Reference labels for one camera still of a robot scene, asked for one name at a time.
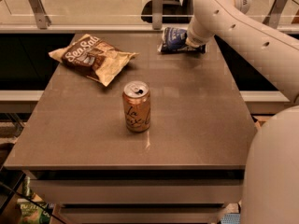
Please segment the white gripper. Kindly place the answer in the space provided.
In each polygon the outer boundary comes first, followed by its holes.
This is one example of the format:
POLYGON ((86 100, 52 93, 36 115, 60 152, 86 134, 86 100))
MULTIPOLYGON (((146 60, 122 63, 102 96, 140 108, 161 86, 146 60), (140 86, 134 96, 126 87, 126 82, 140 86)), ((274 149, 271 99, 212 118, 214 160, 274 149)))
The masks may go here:
POLYGON ((213 36, 213 34, 208 31, 207 28, 203 26, 195 17, 192 17, 188 29, 187 29, 187 38, 186 45, 199 48, 200 46, 205 45, 213 36))

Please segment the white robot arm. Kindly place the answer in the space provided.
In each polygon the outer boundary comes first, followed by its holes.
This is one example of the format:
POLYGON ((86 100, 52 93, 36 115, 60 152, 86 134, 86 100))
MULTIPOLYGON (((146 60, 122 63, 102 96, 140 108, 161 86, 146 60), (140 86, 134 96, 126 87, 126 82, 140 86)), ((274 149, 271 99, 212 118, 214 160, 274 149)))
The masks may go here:
POLYGON ((249 1, 195 0, 187 43, 220 37, 292 102, 252 140, 240 224, 299 224, 299 43, 248 17, 249 1))

